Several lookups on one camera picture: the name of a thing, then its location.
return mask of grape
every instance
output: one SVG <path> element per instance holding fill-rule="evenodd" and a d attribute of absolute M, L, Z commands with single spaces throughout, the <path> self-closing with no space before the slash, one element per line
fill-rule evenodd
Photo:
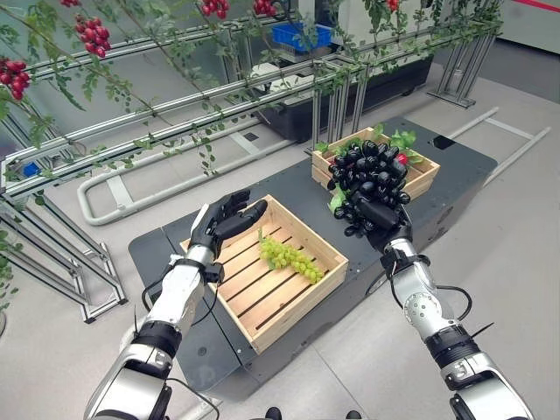
<path fill-rule="evenodd" d="M 311 258 L 291 245 L 281 243 L 270 237 L 261 239 L 260 245 L 261 259 L 268 260 L 273 270 L 291 267 L 297 273 L 307 277 L 311 284 L 315 284 L 323 278 L 323 272 L 313 263 Z"/>

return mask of gray floor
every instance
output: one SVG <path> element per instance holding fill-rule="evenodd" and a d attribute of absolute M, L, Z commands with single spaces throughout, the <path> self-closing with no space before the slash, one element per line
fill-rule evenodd
<path fill-rule="evenodd" d="M 448 53 L 438 52 L 436 62 L 444 65 Z M 560 103 L 560 55 L 553 52 L 498 39 L 480 76 Z"/>
<path fill-rule="evenodd" d="M 472 293 L 474 308 L 465 322 L 470 331 L 496 322 L 478 342 L 521 391 L 535 417 L 559 418 L 560 105 L 481 79 L 472 95 L 476 106 L 463 110 L 425 94 L 440 74 L 441 68 L 434 66 L 423 90 L 364 115 L 361 125 L 403 115 L 449 134 L 499 106 L 495 116 L 499 121 L 529 133 L 552 128 L 480 192 L 458 224 L 426 254 L 439 282 L 458 284 Z M 519 137 L 487 124 L 458 140 L 499 160 L 522 144 Z M 127 251 L 130 241 L 194 211 L 205 201 L 302 160 L 304 147 L 281 150 L 103 227 L 90 227 L 82 221 L 75 198 L 79 180 L 47 192 L 91 235 L 109 245 L 130 304 L 84 325 L 71 303 L 17 276 L 21 293 L 10 308 L 8 329 L 0 339 L 2 418 L 81 418 L 89 395 L 117 355 L 121 335 L 132 322 L 134 305 L 140 307 L 141 281 Z M 166 174 L 163 170 L 158 176 L 165 178 Z M 170 182 L 176 177 L 170 170 Z M 462 305 L 458 298 L 450 298 L 454 305 Z M 350 409 L 379 420 L 451 419 L 449 396 L 437 366 L 405 322 L 388 288 L 383 287 L 248 400 L 224 402 L 221 410 L 223 418 L 233 420 L 259 417 L 273 404 L 283 410 L 286 420 L 342 418 Z M 171 418 L 195 402 L 177 388 Z"/>

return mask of blue bin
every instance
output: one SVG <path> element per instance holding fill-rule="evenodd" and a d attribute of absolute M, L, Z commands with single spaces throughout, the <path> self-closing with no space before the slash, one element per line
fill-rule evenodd
<path fill-rule="evenodd" d="M 272 28 L 272 40 L 278 44 L 285 44 L 293 47 L 296 51 L 301 53 L 308 53 L 309 46 L 306 45 L 301 37 L 301 31 L 304 25 L 297 23 L 293 24 L 278 24 Z M 319 48 L 321 46 L 328 46 L 331 44 L 331 29 L 323 26 L 316 26 L 317 30 L 317 43 L 312 45 L 311 48 Z"/>

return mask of wooden crate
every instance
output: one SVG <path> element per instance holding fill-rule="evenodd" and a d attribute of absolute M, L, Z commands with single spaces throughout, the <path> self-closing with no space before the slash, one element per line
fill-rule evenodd
<path fill-rule="evenodd" d="M 218 261 L 224 282 L 218 299 L 260 354 L 334 291 L 346 276 L 348 260 L 271 196 L 262 218 L 248 231 L 225 241 Z M 259 258 L 258 230 L 301 249 L 325 272 L 311 285 L 292 268 L 270 270 Z M 188 240 L 181 246 L 187 249 Z"/>
<path fill-rule="evenodd" d="M 331 173 L 328 171 L 328 167 L 334 159 L 334 153 L 332 151 L 334 151 L 334 149 L 338 146 L 346 144 L 348 140 L 355 137 L 358 137 L 362 141 L 370 140 L 377 144 L 389 142 L 389 137 L 385 135 L 376 136 L 374 129 L 367 127 L 366 129 L 345 137 L 338 142 L 329 144 L 328 151 L 320 152 L 315 150 L 311 155 L 311 177 L 319 182 L 325 189 L 326 184 L 331 178 Z M 423 161 L 419 164 L 409 166 L 409 172 L 406 176 L 406 186 L 403 190 L 409 194 L 411 199 L 415 199 L 428 191 L 439 171 L 439 164 L 429 160 L 426 156 L 422 156 L 422 158 Z"/>

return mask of robotic arm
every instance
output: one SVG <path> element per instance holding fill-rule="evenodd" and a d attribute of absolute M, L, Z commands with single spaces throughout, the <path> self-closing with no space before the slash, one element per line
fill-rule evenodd
<path fill-rule="evenodd" d="M 492 359 L 455 318 L 444 316 L 438 289 L 429 270 L 430 260 L 412 246 L 409 216 L 402 206 L 387 206 L 351 198 L 354 208 L 374 224 L 367 234 L 382 253 L 381 264 L 393 296 L 405 318 L 416 328 L 441 369 L 450 391 L 451 409 L 458 420 L 533 420 L 529 408 Z"/>
<path fill-rule="evenodd" d="M 193 322 L 204 282 L 217 283 L 224 276 L 221 264 L 214 263 L 221 244 L 250 228 L 266 210 L 267 202 L 261 200 L 241 213 L 248 199 L 249 190 L 242 190 L 202 207 L 185 257 L 171 256 L 161 296 L 95 390 L 84 419 L 164 418 L 172 395 L 165 381 Z"/>

